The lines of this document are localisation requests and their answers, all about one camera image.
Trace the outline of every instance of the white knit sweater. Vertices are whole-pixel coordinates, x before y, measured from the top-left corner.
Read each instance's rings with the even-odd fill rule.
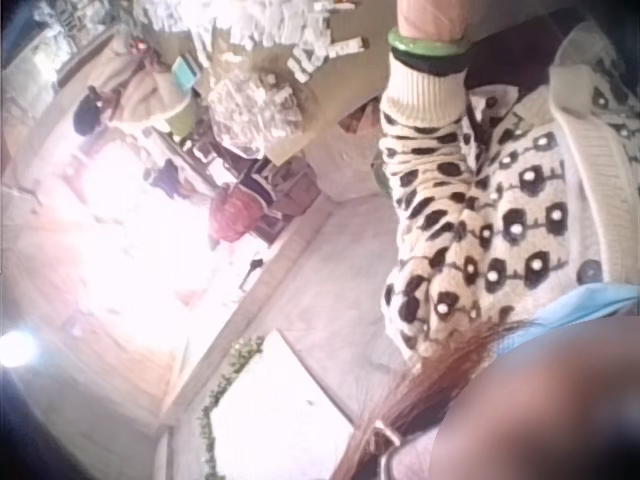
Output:
[[[506,86],[469,98],[464,73],[391,58],[380,146],[399,264],[382,304],[406,355],[481,319],[531,319],[580,284],[640,283],[640,106],[615,64],[592,24],[565,41],[550,84],[520,100]]]

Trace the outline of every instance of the sleeve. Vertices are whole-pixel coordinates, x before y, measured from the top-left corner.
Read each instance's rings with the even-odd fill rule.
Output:
[[[87,85],[109,92],[131,75],[138,60],[128,51],[127,34],[117,33],[93,62]]]
[[[380,147],[398,215],[399,263],[384,291],[387,333],[410,356],[428,336],[429,282],[445,262],[471,189],[461,147],[466,54],[426,58],[392,50]]]

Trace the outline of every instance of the bright light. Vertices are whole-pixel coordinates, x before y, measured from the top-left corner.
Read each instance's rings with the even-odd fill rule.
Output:
[[[36,351],[36,342],[28,333],[14,331],[0,337],[0,363],[7,368],[29,363]]]
[[[44,78],[49,81],[55,81],[58,79],[56,67],[50,60],[49,55],[47,55],[45,52],[38,51],[38,53],[35,54],[33,61],[38,66],[38,69],[40,70]]]
[[[82,181],[91,211],[122,219],[142,192],[144,166],[123,142],[107,144],[94,158]]]

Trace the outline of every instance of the garland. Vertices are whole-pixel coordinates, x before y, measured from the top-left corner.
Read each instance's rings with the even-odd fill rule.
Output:
[[[218,406],[222,397],[233,385],[251,359],[258,353],[262,352],[263,337],[257,337],[249,340],[239,340],[236,342],[230,353],[229,366],[231,372],[222,375],[218,382],[218,386],[209,393],[209,402],[202,408],[200,421],[200,438],[205,442],[205,451],[207,455],[204,459],[209,468],[209,472],[205,475],[204,480],[225,480],[223,475],[218,473],[218,464],[215,456],[216,437],[213,435],[213,427],[211,425],[211,412]]]

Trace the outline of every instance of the bracelet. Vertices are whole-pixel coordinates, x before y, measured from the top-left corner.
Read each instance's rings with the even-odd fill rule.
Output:
[[[425,57],[451,57],[460,55],[469,49],[469,42],[465,39],[453,43],[431,42],[416,38],[403,37],[398,28],[393,28],[388,36],[389,45],[403,52],[422,55]]]

